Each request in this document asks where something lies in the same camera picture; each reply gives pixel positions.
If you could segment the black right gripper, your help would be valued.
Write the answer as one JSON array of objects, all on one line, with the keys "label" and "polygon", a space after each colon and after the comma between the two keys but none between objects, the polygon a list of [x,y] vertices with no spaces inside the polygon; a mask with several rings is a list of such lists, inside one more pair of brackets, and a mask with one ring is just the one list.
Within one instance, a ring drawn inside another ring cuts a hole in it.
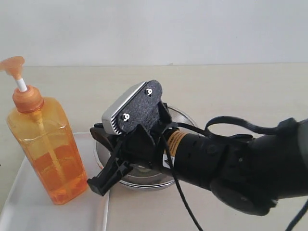
[{"label": "black right gripper", "polygon": [[108,134],[102,123],[94,124],[90,128],[90,133],[98,143],[111,152],[101,172],[87,180],[90,189],[100,196],[104,196],[130,173],[133,170],[132,165],[153,170],[170,169],[167,150],[170,151],[173,161],[180,141],[179,127],[163,123],[161,119],[157,120],[151,130],[137,125],[120,143],[119,136]]}]

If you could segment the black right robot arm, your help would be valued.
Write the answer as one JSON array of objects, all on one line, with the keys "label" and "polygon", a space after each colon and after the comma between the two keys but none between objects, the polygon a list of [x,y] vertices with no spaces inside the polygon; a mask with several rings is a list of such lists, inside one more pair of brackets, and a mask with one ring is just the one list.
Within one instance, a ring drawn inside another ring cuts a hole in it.
[{"label": "black right robot arm", "polygon": [[133,170],[152,169],[211,191],[226,205],[246,214],[264,216],[280,199],[308,193],[308,122],[293,118],[274,128],[241,118],[218,116],[208,125],[231,124],[259,134],[220,136],[174,122],[166,103],[158,103],[146,121],[132,131],[111,135],[102,123],[90,133],[111,155],[91,190],[105,195]]}]

